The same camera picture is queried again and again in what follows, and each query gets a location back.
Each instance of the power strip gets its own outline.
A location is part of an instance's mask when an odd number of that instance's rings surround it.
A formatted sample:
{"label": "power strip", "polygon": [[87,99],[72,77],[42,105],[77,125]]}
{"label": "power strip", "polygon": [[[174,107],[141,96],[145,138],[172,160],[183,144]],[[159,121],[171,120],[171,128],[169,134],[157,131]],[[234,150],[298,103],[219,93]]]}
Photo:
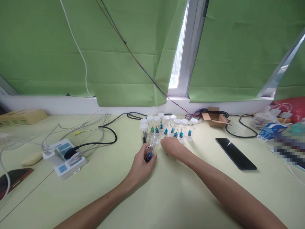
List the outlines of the power strip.
{"label": "power strip", "polygon": [[65,180],[73,174],[78,173],[81,167],[88,163],[87,159],[82,156],[76,163],[72,165],[68,164],[67,160],[64,158],[64,154],[69,149],[74,148],[74,145],[68,139],[61,140],[51,145],[50,147],[54,147],[59,156],[64,160],[64,163],[62,165],[58,167],[53,166],[57,176],[60,177],[62,180]]}

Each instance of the light green tabletop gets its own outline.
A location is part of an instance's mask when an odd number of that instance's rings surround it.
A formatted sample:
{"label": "light green tabletop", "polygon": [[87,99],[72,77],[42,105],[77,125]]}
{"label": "light green tabletop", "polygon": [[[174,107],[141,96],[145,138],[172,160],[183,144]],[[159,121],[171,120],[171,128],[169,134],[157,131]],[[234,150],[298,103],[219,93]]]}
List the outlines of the light green tabletop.
{"label": "light green tabletop", "polygon": [[[42,125],[45,132],[34,141],[41,142],[58,122],[71,127],[88,118],[90,116],[51,116],[39,122],[37,131],[42,131]],[[47,162],[33,166],[33,174],[9,194],[0,210],[3,218],[15,208],[0,223],[0,228],[53,228],[118,185],[128,174],[134,154],[141,146],[139,121],[122,117],[109,127],[117,133],[118,141],[85,153],[88,164],[67,180],[62,181],[51,172],[52,166]],[[305,187],[265,143],[257,138],[233,137],[224,129],[209,127],[204,121],[195,128],[193,142],[185,142],[187,148],[247,189],[288,228],[304,227]],[[59,141],[64,133],[53,135],[48,143]],[[71,134],[68,138],[79,145],[89,134]],[[100,134],[100,130],[95,131],[86,142],[97,141]],[[110,131],[104,134],[104,142],[113,141]],[[215,141],[217,137],[230,139],[258,170],[240,171]],[[18,154],[20,151],[18,155],[21,155],[22,151],[28,153],[36,149],[39,147],[27,145],[11,152]],[[150,179],[114,209],[99,228],[239,228],[194,172],[167,156],[161,145],[156,147],[155,153],[158,159]],[[15,168],[14,163],[18,165],[18,156],[14,159],[16,162],[4,155],[7,169]],[[292,169],[304,182],[305,174]]]}

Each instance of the beige box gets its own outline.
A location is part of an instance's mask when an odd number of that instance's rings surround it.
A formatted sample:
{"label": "beige box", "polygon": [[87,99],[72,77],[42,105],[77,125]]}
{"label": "beige box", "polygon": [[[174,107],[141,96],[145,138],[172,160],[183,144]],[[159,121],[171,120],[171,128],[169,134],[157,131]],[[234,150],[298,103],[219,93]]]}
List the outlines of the beige box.
{"label": "beige box", "polygon": [[[219,111],[218,107],[209,107],[209,111]],[[211,127],[224,128],[229,124],[228,120],[221,114],[201,113],[204,120],[210,120]]]}
{"label": "beige box", "polygon": [[0,122],[5,125],[30,125],[48,117],[44,110],[20,110],[0,115]]}

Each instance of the smartphone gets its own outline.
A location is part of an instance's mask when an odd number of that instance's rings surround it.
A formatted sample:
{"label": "smartphone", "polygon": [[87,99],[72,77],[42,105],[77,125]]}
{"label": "smartphone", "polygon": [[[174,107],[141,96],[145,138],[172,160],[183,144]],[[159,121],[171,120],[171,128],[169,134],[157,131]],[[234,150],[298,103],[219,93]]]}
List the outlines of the smartphone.
{"label": "smartphone", "polygon": [[[12,191],[21,181],[23,181],[28,175],[30,175],[34,170],[32,168],[11,170],[8,172],[10,177],[10,191]],[[0,200],[4,197],[7,190],[7,178],[4,174],[0,177]]]}
{"label": "smartphone", "polygon": [[229,139],[215,140],[240,170],[257,170],[256,166]]}

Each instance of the hand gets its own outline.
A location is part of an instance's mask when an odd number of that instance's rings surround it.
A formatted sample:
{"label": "hand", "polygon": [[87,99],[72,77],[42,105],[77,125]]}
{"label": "hand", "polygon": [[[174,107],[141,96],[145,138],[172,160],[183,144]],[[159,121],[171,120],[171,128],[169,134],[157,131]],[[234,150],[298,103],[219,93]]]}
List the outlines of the hand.
{"label": "hand", "polygon": [[126,180],[130,182],[132,186],[137,186],[143,182],[147,176],[151,173],[156,160],[157,155],[154,154],[150,162],[146,163],[145,159],[147,157],[146,148],[149,144],[143,144],[140,151],[134,156],[133,164],[131,169],[126,177]]}
{"label": "hand", "polygon": [[160,143],[167,154],[173,156],[179,161],[182,161],[183,157],[190,152],[176,137],[165,137],[160,141]]}

